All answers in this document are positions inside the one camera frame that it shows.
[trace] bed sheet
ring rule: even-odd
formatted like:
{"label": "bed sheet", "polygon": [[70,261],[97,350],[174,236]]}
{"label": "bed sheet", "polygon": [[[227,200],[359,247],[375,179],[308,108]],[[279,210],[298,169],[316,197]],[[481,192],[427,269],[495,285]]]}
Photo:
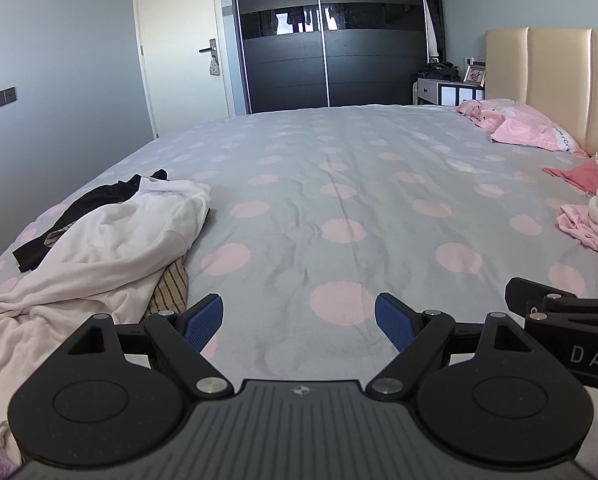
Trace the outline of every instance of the bed sheet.
{"label": "bed sheet", "polygon": [[[243,378],[365,385],[396,354],[374,321],[380,292],[461,322],[505,310],[513,276],[598,297],[598,254],[556,228],[561,205],[588,199],[541,171],[582,162],[492,144],[441,107],[209,121],[154,140],[39,216],[0,257],[0,292],[21,277],[12,250],[72,200],[164,168],[212,186],[186,259],[189,305],[210,292],[224,301],[204,355],[236,388]],[[581,462],[598,474],[598,421]]]}

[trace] wardrobe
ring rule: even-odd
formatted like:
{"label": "wardrobe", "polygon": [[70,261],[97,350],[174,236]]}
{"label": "wardrobe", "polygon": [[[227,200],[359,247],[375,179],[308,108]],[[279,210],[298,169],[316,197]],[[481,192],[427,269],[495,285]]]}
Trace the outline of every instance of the wardrobe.
{"label": "wardrobe", "polygon": [[412,83],[428,62],[424,0],[234,4],[252,113],[412,104]]}

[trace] headboard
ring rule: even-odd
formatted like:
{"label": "headboard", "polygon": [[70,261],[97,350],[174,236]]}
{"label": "headboard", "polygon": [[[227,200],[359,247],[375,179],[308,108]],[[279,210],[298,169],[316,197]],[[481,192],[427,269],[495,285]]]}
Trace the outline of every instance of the headboard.
{"label": "headboard", "polygon": [[529,104],[598,151],[598,31],[498,28],[486,33],[486,97]]}

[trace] nightstand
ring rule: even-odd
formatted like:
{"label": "nightstand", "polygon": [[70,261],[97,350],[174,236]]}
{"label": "nightstand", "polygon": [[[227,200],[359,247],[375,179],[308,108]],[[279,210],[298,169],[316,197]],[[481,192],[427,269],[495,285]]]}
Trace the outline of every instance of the nightstand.
{"label": "nightstand", "polygon": [[419,79],[419,105],[459,106],[470,99],[482,100],[485,92],[483,87],[468,83],[442,81],[439,79]]}

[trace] photo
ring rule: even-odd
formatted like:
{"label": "photo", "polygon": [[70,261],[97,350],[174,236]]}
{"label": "photo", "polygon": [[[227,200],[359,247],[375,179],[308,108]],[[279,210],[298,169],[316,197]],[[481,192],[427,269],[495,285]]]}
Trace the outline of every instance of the photo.
{"label": "photo", "polygon": [[463,78],[464,83],[483,86],[486,81],[486,67],[483,65],[468,65]]}

